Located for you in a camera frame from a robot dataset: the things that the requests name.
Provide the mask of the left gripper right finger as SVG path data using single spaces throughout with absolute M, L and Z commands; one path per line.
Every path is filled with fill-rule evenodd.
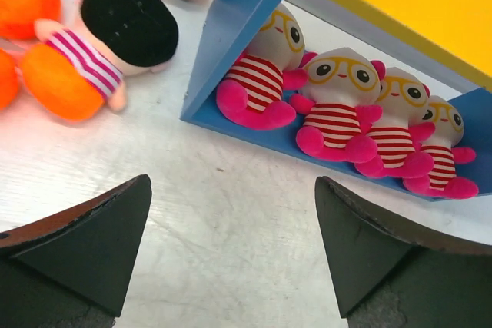
M 491 248 L 315 182 L 339 314 L 351 327 L 489 327 Z

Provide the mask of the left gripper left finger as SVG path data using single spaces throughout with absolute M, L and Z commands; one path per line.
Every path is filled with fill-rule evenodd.
M 151 205 L 138 175 L 84 203 L 1 233 L 3 327 L 113 327 Z

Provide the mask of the white plush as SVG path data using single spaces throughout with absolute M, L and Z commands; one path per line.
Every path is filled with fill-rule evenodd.
M 434 133 L 418 146 L 420 153 L 429 154 L 434 160 L 432 170 L 422 177 L 404 179 L 404 187 L 427 197 L 464 200 L 477 196 L 479 187 L 470 179 L 457 175 L 458 164 L 475 160 L 472 147 L 460 146 L 464 136 L 464 119 L 448 101 L 432 95 L 422 122 L 432 122 Z
M 304 51 L 301 26 L 285 5 L 278 4 L 219 83 L 220 112 L 256 131 L 289 125 L 296 111 L 283 100 L 283 93 L 307 83 L 308 73 L 301 68 Z
M 386 66 L 351 48 L 308 52 L 301 61 L 307 83 L 289 103 L 304 116 L 298 147 L 324 161 L 366 163 L 377 155 L 368 128 L 382 116 L 376 104 Z

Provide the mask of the pink plush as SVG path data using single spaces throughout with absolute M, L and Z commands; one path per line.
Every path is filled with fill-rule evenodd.
M 434 166 L 430 154 L 416 149 L 416 143 L 429 138 L 435 130 L 421 119 L 427 113 L 430 91 L 412 74 L 390 67 L 381 80 L 376 105 L 382 107 L 381 118 L 367 131 L 377 145 L 377 155 L 355 169 L 366 177 L 418 178 Z

